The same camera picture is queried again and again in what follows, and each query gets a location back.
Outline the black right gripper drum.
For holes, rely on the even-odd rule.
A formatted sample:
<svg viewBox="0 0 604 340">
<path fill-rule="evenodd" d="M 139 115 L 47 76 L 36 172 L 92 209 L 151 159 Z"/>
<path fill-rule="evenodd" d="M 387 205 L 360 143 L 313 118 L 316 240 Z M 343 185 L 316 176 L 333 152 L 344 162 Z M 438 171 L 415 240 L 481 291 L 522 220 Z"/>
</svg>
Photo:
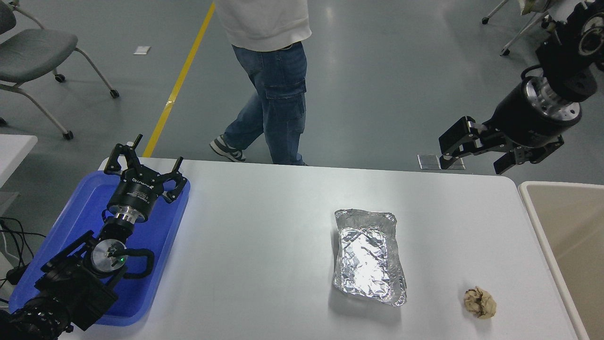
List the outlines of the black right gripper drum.
<svg viewBox="0 0 604 340">
<path fill-rule="evenodd" d="M 561 121 L 546 115 L 533 87 L 514 88 L 496 107 L 487 121 L 516 144 L 541 148 L 567 130 Z"/>
</svg>

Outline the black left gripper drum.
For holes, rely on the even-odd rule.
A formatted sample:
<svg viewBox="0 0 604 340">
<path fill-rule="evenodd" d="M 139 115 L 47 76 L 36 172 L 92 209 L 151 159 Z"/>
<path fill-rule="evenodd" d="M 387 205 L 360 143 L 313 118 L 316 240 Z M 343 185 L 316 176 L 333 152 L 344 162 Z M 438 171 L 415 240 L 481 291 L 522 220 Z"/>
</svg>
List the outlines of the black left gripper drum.
<svg viewBox="0 0 604 340">
<path fill-rule="evenodd" d="M 125 170 L 107 209 L 110 213 L 117 214 L 119 209 L 127 207 L 138 212 L 136 222 L 146 222 L 163 191 L 163 185 L 158 181 L 159 176 L 159 172 L 151 169 Z"/>
</svg>

